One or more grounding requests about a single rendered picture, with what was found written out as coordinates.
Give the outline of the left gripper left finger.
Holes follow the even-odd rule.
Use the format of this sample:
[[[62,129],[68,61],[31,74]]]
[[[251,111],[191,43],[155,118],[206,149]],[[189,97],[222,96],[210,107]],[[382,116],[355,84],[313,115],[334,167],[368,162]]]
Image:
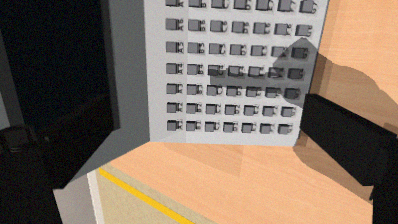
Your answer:
[[[35,133],[0,130],[0,224],[63,224],[53,189],[64,189],[114,130],[109,94],[97,94]]]

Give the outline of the grey cabinet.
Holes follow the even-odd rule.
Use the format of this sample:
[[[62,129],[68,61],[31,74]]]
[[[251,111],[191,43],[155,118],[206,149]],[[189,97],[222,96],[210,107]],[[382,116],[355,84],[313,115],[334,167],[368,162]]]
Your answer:
[[[0,129],[109,94],[70,182],[149,141],[296,146],[329,2],[0,0]]]

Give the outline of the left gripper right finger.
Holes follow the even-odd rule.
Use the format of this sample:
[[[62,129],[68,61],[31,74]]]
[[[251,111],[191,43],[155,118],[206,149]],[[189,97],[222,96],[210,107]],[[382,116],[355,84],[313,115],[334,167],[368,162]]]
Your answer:
[[[299,127],[362,186],[374,186],[372,224],[398,224],[398,136],[318,95],[306,94]]]

